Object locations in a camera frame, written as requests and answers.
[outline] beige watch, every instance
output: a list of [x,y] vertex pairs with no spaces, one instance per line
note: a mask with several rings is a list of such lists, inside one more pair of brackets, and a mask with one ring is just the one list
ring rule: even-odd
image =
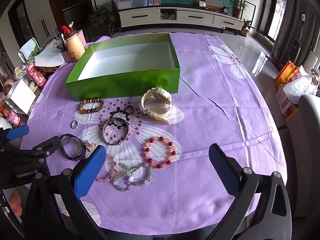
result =
[[[169,109],[164,114],[157,114],[156,112],[145,109],[144,102],[148,100],[150,97],[154,97],[158,99],[161,103],[169,105]],[[170,93],[162,88],[151,88],[148,90],[143,97],[141,98],[141,106],[142,109],[150,115],[153,119],[161,121],[165,124],[169,124],[169,121],[165,119],[170,114],[171,106],[172,106],[172,97]]]

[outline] open box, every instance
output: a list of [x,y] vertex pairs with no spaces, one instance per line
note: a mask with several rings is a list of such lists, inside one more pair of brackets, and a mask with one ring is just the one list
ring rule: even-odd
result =
[[180,66],[168,33],[114,38],[92,44],[66,81],[77,101],[142,96],[161,87],[177,93]]

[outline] gray curtain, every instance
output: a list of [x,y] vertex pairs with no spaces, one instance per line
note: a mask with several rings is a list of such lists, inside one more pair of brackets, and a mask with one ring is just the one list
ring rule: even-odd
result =
[[282,69],[281,64],[285,65],[288,61],[294,39],[299,40],[302,22],[300,14],[302,13],[306,15],[306,20],[296,66],[300,66],[308,55],[316,28],[316,17],[313,8],[306,0],[287,0],[280,31],[272,48],[272,56],[279,63],[276,66],[278,70]]

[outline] screw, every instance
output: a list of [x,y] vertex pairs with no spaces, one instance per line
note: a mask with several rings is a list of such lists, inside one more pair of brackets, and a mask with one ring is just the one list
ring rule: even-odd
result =
[[42,174],[41,174],[41,173],[37,173],[37,174],[35,175],[35,177],[36,177],[36,179],[39,179],[39,178],[42,177]]
[[252,173],[252,170],[250,168],[248,168],[248,167],[243,168],[243,171],[244,171],[245,174],[251,174]]
[[71,174],[71,169],[65,169],[64,171],[63,171],[63,175],[66,175],[66,176],[68,176],[68,175],[70,175]]
[[273,175],[275,175],[277,178],[280,178],[280,177],[281,177],[281,174],[280,174],[279,172],[277,172],[277,171],[275,171],[275,172],[273,173]]

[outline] purple tablecloth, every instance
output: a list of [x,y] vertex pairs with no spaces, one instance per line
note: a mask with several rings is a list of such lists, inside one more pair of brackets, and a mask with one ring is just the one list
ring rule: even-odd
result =
[[[116,155],[120,162],[132,167],[145,160],[143,146],[147,139],[164,136],[176,145],[175,161],[164,169],[154,169],[153,179],[147,186],[120,192],[111,183],[93,183],[81,201],[101,227],[155,235],[187,232],[218,223],[234,197],[226,192],[209,161],[208,149],[212,143],[218,143],[227,156],[256,173],[270,175],[279,171],[286,183],[286,162],[274,120],[237,57],[216,36],[170,35],[181,74],[179,92],[172,95],[174,107],[167,118],[169,125],[142,115],[141,97],[106,99],[107,108],[103,111],[80,114],[79,103],[64,85],[74,64],[52,75],[28,120],[30,133],[24,136],[22,149],[31,149],[55,135],[71,133],[82,140],[104,145],[107,154]],[[103,124],[110,112],[116,113],[126,105],[135,108],[134,114],[129,115],[129,139],[120,146],[108,146],[102,139]],[[149,107],[161,109],[154,102]],[[73,120],[80,123],[75,130],[70,127]],[[114,127],[108,136],[117,136],[118,132]],[[158,161],[167,157],[164,145],[158,143],[153,143],[151,154]],[[66,160],[59,150],[49,156],[47,162],[52,175],[76,165]],[[106,159],[99,176],[106,176],[110,165]],[[255,196],[248,212],[254,211],[258,198]],[[57,199],[61,212],[67,214],[61,197]]]

